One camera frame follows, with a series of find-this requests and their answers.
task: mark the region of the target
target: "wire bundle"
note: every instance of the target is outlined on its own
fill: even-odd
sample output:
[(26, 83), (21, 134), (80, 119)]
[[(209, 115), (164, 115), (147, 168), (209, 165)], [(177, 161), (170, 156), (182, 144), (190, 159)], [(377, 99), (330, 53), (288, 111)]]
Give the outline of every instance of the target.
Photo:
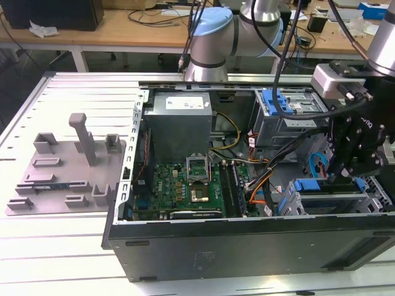
[(251, 197), (249, 199), (250, 204), (258, 202), (258, 200), (254, 200), (257, 191), (269, 180), (273, 174), (273, 169), (280, 161), (282, 161), (288, 154), (294, 152), (302, 144), (305, 138), (309, 138), (315, 134), (325, 133), (327, 129), (328, 128), (326, 126), (322, 128), (310, 129), (280, 148), (272, 157), (272, 159), (266, 164), (264, 172), (257, 179), (252, 180), (246, 185), (247, 191), (252, 191)]

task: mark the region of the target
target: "blue cable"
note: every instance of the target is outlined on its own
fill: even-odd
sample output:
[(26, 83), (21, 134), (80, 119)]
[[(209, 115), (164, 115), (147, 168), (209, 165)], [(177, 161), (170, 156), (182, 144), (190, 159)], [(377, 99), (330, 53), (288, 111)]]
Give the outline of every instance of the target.
[(310, 171), (311, 171), (314, 178), (318, 178), (317, 172), (315, 171), (315, 168), (314, 168), (314, 157), (315, 156), (318, 156), (321, 158), (323, 165), (327, 165), (328, 161), (326, 160), (325, 156), (322, 153), (316, 152), (316, 153), (313, 153), (312, 155), (310, 155), (310, 157), (309, 157)]

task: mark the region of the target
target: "black side panel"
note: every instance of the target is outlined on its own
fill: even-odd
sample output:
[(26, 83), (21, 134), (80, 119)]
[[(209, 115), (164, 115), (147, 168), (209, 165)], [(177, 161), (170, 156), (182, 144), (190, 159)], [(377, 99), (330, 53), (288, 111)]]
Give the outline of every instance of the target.
[(113, 226), (110, 243), (134, 281), (231, 278), (354, 270), (395, 244), (393, 229), (390, 216), (152, 223)]

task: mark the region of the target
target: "red wire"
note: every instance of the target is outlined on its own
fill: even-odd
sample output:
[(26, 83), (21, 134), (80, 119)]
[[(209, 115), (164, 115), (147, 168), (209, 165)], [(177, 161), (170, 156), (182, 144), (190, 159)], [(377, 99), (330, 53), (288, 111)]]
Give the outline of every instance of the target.
[(144, 138), (145, 138), (145, 145), (144, 145), (144, 163), (143, 166), (141, 167), (140, 171), (138, 172), (137, 177), (135, 178), (134, 182), (136, 182), (138, 180), (138, 178), (140, 178), (143, 170), (145, 169), (146, 165), (147, 165), (147, 158), (148, 158), (148, 133), (145, 132), (144, 134)]

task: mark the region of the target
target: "white label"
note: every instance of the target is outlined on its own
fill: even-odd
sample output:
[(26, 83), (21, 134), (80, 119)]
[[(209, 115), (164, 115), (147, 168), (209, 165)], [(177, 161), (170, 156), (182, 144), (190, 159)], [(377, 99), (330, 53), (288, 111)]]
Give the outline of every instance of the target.
[(50, 186), (34, 186), (34, 189), (50, 189)]
[(255, 148), (255, 139), (254, 138), (248, 138), (248, 143), (249, 143), (249, 147)]
[(302, 109), (302, 106), (299, 103), (289, 103), (288, 105), (291, 109)]
[(273, 215), (272, 210), (269, 209), (269, 207), (267, 205), (265, 205), (264, 211), (265, 211), (266, 215), (268, 215), (269, 217), (271, 217)]
[(166, 109), (204, 109), (203, 97), (168, 97)]

